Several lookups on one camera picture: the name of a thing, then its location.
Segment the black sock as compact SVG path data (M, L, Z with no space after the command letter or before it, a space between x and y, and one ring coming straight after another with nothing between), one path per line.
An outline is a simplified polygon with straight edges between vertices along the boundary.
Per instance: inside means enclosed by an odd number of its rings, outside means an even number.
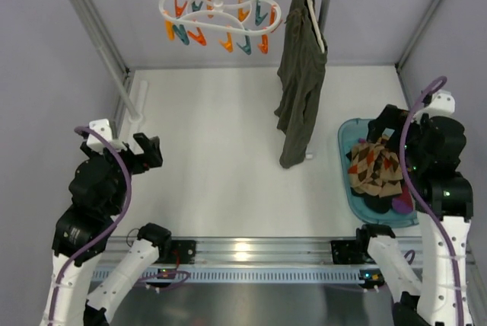
M351 192L354 197L362 198L366 207L374 213L384 214L392 209L393 197L372 196L368 193L359 193L354 188L351 189Z

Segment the red purple striped sock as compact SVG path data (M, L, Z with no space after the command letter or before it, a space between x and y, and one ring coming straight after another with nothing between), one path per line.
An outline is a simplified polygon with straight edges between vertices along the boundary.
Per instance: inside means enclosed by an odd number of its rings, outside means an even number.
M402 186L402 193L393 198L391 207L396 213L401 215L408 215L415 210L412 196L406 185Z

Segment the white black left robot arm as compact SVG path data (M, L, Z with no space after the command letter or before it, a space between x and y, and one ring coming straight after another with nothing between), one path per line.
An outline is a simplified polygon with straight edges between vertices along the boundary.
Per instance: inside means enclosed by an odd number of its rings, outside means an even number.
M76 132L84 139L81 150L87 157L68 186L71 205L56 223L42 325L108 325L142 273L170 252L170 230L143 225L126 256L94 291L89 290L107 242L128 212L132 177L161 167L163 157L156 136L136 133L141 152L135 154L129 144L87 127Z

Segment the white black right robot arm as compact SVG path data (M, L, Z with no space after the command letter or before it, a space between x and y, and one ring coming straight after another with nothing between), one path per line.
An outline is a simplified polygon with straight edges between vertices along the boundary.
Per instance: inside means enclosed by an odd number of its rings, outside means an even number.
M387 225L356 231L361 252L372 259L392 297L394 325L472 325L466 284L466 240L473 218L473 189L457 170L466 145L463 125L451 117L388 104L369 122L368 138L393 131L403 179L416 203L422 238L417 276Z

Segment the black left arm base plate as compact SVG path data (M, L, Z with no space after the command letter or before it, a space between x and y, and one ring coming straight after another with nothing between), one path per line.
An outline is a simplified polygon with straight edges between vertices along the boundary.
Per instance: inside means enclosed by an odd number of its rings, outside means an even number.
M193 264L196 256L196 241L176 240L171 242L169 253L165 259L166 264L186 265Z

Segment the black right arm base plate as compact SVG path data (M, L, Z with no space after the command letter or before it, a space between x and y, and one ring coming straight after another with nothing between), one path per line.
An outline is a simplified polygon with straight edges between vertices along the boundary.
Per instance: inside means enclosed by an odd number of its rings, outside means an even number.
M373 264L374 260L356 240L333 240L330 242L334 264Z

